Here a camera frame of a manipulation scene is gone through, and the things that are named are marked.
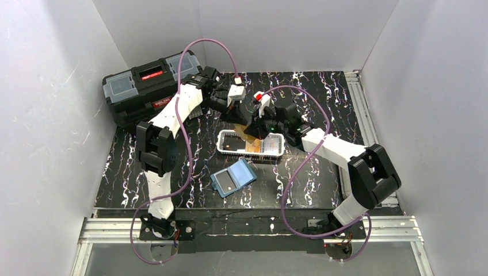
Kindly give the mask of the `orange credit card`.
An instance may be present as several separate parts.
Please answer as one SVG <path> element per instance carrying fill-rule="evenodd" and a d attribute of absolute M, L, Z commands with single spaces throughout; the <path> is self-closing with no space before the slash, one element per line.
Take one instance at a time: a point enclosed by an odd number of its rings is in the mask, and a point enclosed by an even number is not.
<path fill-rule="evenodd" d="M 247 126 L 245 125 L 241 125 L 241 124 L 234 124 L 234 131 L 239 134 L 239 137 L 247 142 L 247 143 L 252 143 L 255 138 L 253 136 L 250 136 L 250 135 L 247 135 L 245 133 L 245 130 L 246 130 Z"/>

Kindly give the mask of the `white plastic basket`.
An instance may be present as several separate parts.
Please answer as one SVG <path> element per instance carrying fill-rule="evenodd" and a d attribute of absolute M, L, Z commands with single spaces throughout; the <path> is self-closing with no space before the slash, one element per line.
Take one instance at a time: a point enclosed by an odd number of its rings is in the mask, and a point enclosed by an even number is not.
<path fill-rule="evenodd" d="M 281 134 L 270 133 L 266 138 L 244 141 L 234 130 L 222 130 L 218 134 L 218 151 L 228 155 L 279 158 L 285 151 L 285 139 Z"/>

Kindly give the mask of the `blue leather card holder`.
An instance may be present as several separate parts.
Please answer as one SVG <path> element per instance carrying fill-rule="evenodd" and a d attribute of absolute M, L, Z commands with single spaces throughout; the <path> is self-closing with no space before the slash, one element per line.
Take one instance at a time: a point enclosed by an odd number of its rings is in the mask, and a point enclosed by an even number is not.
<path fill-rule="evenodd" d="M 223 171 L 228 171 L 235 182 L 237 188 L 228 194 L 223 194 L 222 191 L 218 188 L 216 182 L 216 175 Z M 251 166 L 244 158 L 239 158 L 234 164 L 226 167 L 214 174 L 211 175 L 211 186 L 212 188 L 219 193 L 222 198 L 228 197 L 230 194 L 237 192 L 238 190 L 244 188 L 245 186 L 251 184 L 257 179 L 255 172 L 252 170 Z"/>

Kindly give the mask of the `black VIP card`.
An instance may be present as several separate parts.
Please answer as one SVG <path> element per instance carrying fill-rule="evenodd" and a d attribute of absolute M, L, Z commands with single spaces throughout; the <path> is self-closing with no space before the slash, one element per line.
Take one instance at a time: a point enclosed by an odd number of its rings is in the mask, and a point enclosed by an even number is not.
<path fill-rule="evenodd" d="M 235 182 L 233 181 L 230 173 L 227 170 L 218 173 L 215 178 L 217 186 L 223 194 L 232 193 L 237 188 Z"/>

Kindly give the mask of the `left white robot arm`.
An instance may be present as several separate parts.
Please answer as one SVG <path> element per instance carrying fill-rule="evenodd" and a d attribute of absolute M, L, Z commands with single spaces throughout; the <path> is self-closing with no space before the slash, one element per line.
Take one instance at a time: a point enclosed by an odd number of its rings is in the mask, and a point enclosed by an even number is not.
<path fill-rule="evenodd" d="M 246 124 L 240 104 L 246 92 L 241 77 L 234 75 L 224 96 L 219 96 L 221 77 L 213 67 L 187 75 L 177 84 L 177 93 L 170 102 L 148 122 L 136 127 L 136 157 L 147 180 L 148 214 L 141 216 L 143 230 L 157 237 L 171 239 L 176 235 L 171 199 L 171 172 L 179 156 L 176 135 L 181 124 L 200 105 L 220 112 L 221 120 L 231 124 Z"/>

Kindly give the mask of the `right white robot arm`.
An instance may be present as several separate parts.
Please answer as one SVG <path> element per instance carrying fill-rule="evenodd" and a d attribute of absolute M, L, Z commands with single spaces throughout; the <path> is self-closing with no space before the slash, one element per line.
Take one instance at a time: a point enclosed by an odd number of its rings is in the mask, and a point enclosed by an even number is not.
<path fill-rule="evenodd" d="M 402 185 L 383 146 L 357 145 L 327 134 L 304 120 L 296 103 L 272 107 L 259 104 L 250 123 L 235 129 L 241 138 L 250 143 L 256 139 L 262 140 L 271 133 L 282 134 L 287 143 L 307 152 L 310 157 L 318 155 L 347 171 L 351 193 L 327 215 L 325 225 L 317 231 L 299 232 L 287 225 L 296 235 L 318 239 L 341 233 Z"/>

